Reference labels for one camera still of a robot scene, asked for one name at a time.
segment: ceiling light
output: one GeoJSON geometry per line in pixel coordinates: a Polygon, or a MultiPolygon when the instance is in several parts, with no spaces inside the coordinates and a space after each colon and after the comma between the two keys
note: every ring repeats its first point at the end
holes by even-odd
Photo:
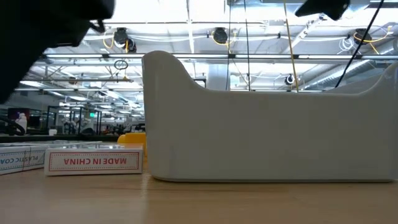
{"type": "Polygon", "coordinates": [[[55,96],[64,96],[64,95],[62,95],[61,93],[57,93],[57,92],[54,92],[54,91],[50,91],[50,93],[51,93],[51,94],[54,94],[55,96]]]}
{"type": "Polygon", "coordinates": [[[74,100],[78,100],[78,101],[85,101],[85,100],[87,100],[87,98],[81,97],[81,96],[69,96],[69,98],[74,99],[74,100]]]}
{"type": "Polygon", "coordinates": [[[32,88],[16,88],[14,91],[40,91],[40,90],[32,88]]]}
{"type": "Polygon", "coordinates": [[[32,82],[32,81],[20,81],[20,84],[29,85],[29,86],[33,86],[33,87],[43,87],[44,86],[41,83],[32,82]]]}
{"type": "Polygon", "coordinates": [[[110,105],[100,105],[100,107],[105,108],[105,109],[111,109],[112,108],[112,106],[110,106],[110,105]]]}
{"type": "MultiPolygon", "coordinates": [[[[236,58],[247,58],[248,55],[236,55],[236,58]]],[[[264,58],[264,59],[290,59],[290,55],[249,55],[249,58],[264,58]]]]}
{"type": "Polygon", "coordinates": [[[44,91],[75,91],[74,89],[44,89],[44,91]]]}
{"type": "Polygon", "coordinates": [[[47,58],[102,58],[100,54],[47,54],[47,58]]]}
{"type": "Polygon", "coordinates": [[[299,59],[350,59],[351,55],[299,55],[299,59]]]}
{"type": "Polygon", "coordinates": [[[285,78],[286,85],[292,85],[293,82],[294,82],[294,77],[291,74],[285,78]]]}
{"type": "Polygon", "coordinates": [[[111,58],[142,58],[144,54],[110,54],[111,58]]]}
{"type": "Polygon", "coordinates": [[[173,54],[177,58],[228,58],[228,55],[220,54],[173,54]]]}
{"type": "Polygon", "coordinates": [[[116,99],[119,98],[119,95],[117,93],[115,93],[114,91],[107,91],[105,94],[107,94],[110,97],[116,98],[116,99]]]}

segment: wire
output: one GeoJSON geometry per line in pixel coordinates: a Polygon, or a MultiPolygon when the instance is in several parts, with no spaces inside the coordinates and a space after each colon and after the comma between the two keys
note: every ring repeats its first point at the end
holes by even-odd
{"type": "Polygon", "coordinates": [[[298,93],[298,92],[299,92],[299,83],[297,82],[296,68],[295,68],[295,65],[294,65],[294,56],[293,56],[292,39],[290,38],[289,21],[288,21],[288,19],[287,19],[286,0],[284,0],[284,8],[285,8],[285,16],[286,16],[287,35],[289,36],[290,58],[292,59],[293,74],[294,74],[294,82],[295,82],[295,84],[296,84],[296,91],[297,91],[297,93],[298,93]]]}
{"type": "MultiPolygon", "coordinates": [[[[390,27],[388,27],[388,30],[387,30],[387,33],[386,33],[386,35],[384,36],[384,37],[381,37],[380,39],[377,39],[377,40],[363,40],[363,42],[365,42],[365,43],[375,43],[375,42],[377,42],[377,41],[380,41],[380,40],[384,40],[385,38],[387,38],[387,36],[389,35],[389,32],[390,31],[390,27]]],[[[356,37],[356,34],[358,34],[357,32],[353,35],[353,37],[355,38],[355,39],[357,39],[357,40],[361,40],[361,39],[359,39],[359,38],[357,38],[356,37]]]]}
{"type": "Polygon", "coordinates": [[[107,49],[111,49],[111,48],[113,47],[113,42],[114,42],[114,32],[113,32],[113,34],[112,34],[112,44],[111,44],[111,46],[106,45],[105,39],[103,39],[104,46],[105,46],[107,49]]]}
{"type": "Polygon", "coordinates": [[[249,81],[249,91],[251,91],[251,79],[250,79],[250,57],[249,57],[249,30],[248,30],[248,15],[246,13],[246,0],[243,0],[244,4],[244,20],[246,23],[246,38],[248,45],[248,81],[249,81]]]}
{"type": "Polygon", "coordinates": [[[379,6],[378,6],[377,9],[376,9],[376,12],[374,12],[374,15],[373,15],[373,17],[372,17],[372,19],[371,19],[371,22],[369,23],[368,27],[367,27],[366,30],[365,30],[365,33],[364,33],[363,36],[362,36],[362,40],[360,41],[360,43],[359,43],[359,45],[358,45],[358,48],[355,50],[353,56],[352,56],[351,59],[349,60],[349,62],[348,62],[348,64],[347,64],[346,68],[344,69],[343,74],[340,76],[339,80],[337,81],[337,84],[336,84],[335,88],[337,88],[338,85],[340,85],[341,81],[343,80],[344,76],[346,75],[346,72],[347,72],[348,67],[351,65],[351,63],[353,63],[353,60],[354,60],[355,56],[358,54],[359,49],[360,49],[361,46],[363,45],[363,42],[364,42],[364,40],[365,40],[365,38],[366,38],[366,36],[367,36],[369,30],[371,29],[374,20],[376,19],[377,15],[379,14],[380,8],[381,8],[381,6],[383,5],[383,3],[384,3],[384,0],[381,0],[380,3],[379,3],[379,6]]]}
{"type": "MultiPolygon", "coordinates": [[[[231,13],[232,13],[232,5],[233,5],[233,2],[231,2],[231,4],[229,4],[229,27],[228,27],[228,32],[229,32],[229,35],[228,35],[228,43],[229,43],[229,37],[231,37],[231,13]]],[[[227,46],[227,48],[228,48],[228,59],[227,59],[227,67],[226,67],[226,83],[225,83],[225,90],[228,90],[228,83],[229,83],[229,81],[228,81],[228,78],[229,78],[229,54],[231,53],[231,49],[230,49],[230,45],[228,44],[228,46],[227,46]]]]}
{"type": "Polygon", "coordinates": [[[373,50],[375,51],[375,53],[380,54],[380,53],[376,50],[376,48],[373,46],[372,43],[369,43],[369,44],[371,45],[371,47],[373,48],[373,50]]]}
{"type": "Polygon", "coordinates": [[[244,77],[243,77],[241,71],[239,71],[239,68],[238,68],[238,66],[237,66],[236,63],[235,63],[235,60],[232,59],[232,61],[234,62],[234,65],[235,65],[237,71],[239,72],[240,76],[242,77],[243,81],[246,83],[247,86],[249,86],[249,84],[247,83],[247,81],[244,79],[244,77]]]}

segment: table surface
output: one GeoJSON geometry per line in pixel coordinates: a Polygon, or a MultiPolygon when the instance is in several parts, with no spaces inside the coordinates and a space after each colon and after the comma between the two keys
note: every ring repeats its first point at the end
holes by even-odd
{"type": "Polygon", "coordinates": [[[188,184],[39,169],[0,176],[0,223],[398,223],[398,183],[188,184]]]}

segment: black cable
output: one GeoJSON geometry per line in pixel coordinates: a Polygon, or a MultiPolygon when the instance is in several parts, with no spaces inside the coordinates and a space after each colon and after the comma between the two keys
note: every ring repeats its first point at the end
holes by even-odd
{"type": "Polygon", "coordinates": [[[226,84],[225,90],[228,90],[228,77],[229,77],[229,51],[231,49],[231,12],[232,12],[232,4],[233,2],[229,2],[229,27],[228,27],[228,59],[227,59],[227,67],[226,67],[226,84]]]}
{"type": "Polygon", "coordinates": [[[373,25],[373,22],[374,22],[375,18],[376,18],[377,15],[379,14],[379,11],[380,11],[381,6],[383,5],[383,2],[384,2],[384,0],[381,0],[381,1],[380,1],[379,6],[378,6],[377,9],[376,9],[376,12],[374,12],[374,15],[373,15],[373,17],[372,17],[372,19],[371,19],[371,22],[370,22],[369,25],[368,25],[368,28],[366,28],[365,33],[363,34],[362,39],[361,39],[361,41],[360,41],[358,47],[356,48],[356,50],[355,50],[353,56],[352,56],[351,59],[349,60],[349,62],[348,62],[348,64],[347,64],[346,68],[344,69],[343,74],[340,76],[340,78],[339,78],[339,80],[338,80],[338,82],[337,82],[335,88],[337,88],[338,85],[340,85],[340,82],[343,80],[344,76],[346,75],[346,72],[347,72],[348,67],[351,65],[351,63],[352,63],[353,60],[355,59],[355,56],[358,54],[359,49],[361,48],[361,46],[362,46],[362,44],[363,44],[363,41],[365,40],[366,36],[368,35],[368,32],[369,32],[369,30],[371,29],[371,27],[372,27],[372,25],[373,25]]]}
{"type": "Polygon", "coordinates": [[[245,14],[245,21],[246,21],[246,43],[248,45],[248,84],[249,84],[249,91],[251,91],[251,80],[250,80],[250,58],[249,58],[249,31],[248,31],[248,15],[246,14],[246,0],[243,0],[244,4],[244,14],[245,14]]]}

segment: yellow cable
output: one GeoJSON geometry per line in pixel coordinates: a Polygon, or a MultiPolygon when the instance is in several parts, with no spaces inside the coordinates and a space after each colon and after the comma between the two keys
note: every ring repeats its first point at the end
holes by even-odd
{"type": "Polygon", "coordinates": [[[229,46],[230,46],[231,44],[233,44],[233,42],[236,41],[236,33],[234,33],[234,39],[232,40],[232,42],[230,42],[229,39],[228,39],[228,43],[225,43],[225,44],[217,43],[217,41],[214,39],[214,31],[211,33],[211,38],[213,39],[214,43],[216,43],[216,44],[218,44],[218,45],[225,45],[226,48],[229,49],[229,46]]]}
{"type": "Polygon", "coordinates": [[[296,84],[296,91],[298,93],[299,92],[299,84],[297,82],[296,68],[294,66],[292,39],[290,38],[289,22],[287,20],[286,0],[284,0],[284,8],[285,8],[285,16],[286,16],[287,36],[289,37],[290,57],[292,58],[292,65],[293,65],[294,82],[296,84]]]}
{"type": "Polygon", "coordinates": [[[237,66],[236,63],[235,63],[235,60],[232,59],[232,61],[234,62],[235,67],[236,67],[237,71],[239,72],[240,76],[242,77],[243,81],[246,83],[246,86],[249,86],[249,83],[244,79],[244,77],[243,77],[241,71],[239,71],[239,68],[238,68],[238,66],[237,66]]]}
{"type": "Polygon", "coordinates": [[[112,34],[112,44],[111,44],[111,46],[106,45],[105,38],[103,39],[104,46],[105,46],[107,49],[111,49],[111,48],[113,47],[113,42],[114,42],[114,32],[113,32],[113,34],[112,34]]]}
{"type": "Polygon", "coordinates": [[[380,54],[380,53],[376,50],[376,48],[373,46],[372,43],[369,43],[369,44],[371,45],[371,47],[373,48],[373,50],[374,50],[377,54],[380,54]]]}
{"type": "MultiPolygon", "coordinates": [[[[384,36],[384,37],[381,37],[380,39],[377,39],[377,40],[363,40],[363,42],[365,42],[365,43],[375,43],[375,42],[377,42],[377,41],[380,41],[380,40],[384,40],[387,36],[388,36],[388,32],[390,31],[390,27],[388,27],[388,30],[387,30],[387,33],[386,33],[386,35],[384,36]]],[[[357,32],[353,35],[353,37],[355,38],[355,39],[357,39],[357,40],[362,40],[362,39],[360,39],[360,38],[357,38],[356,37],[356,34],[358,34],[357,32]]]]}

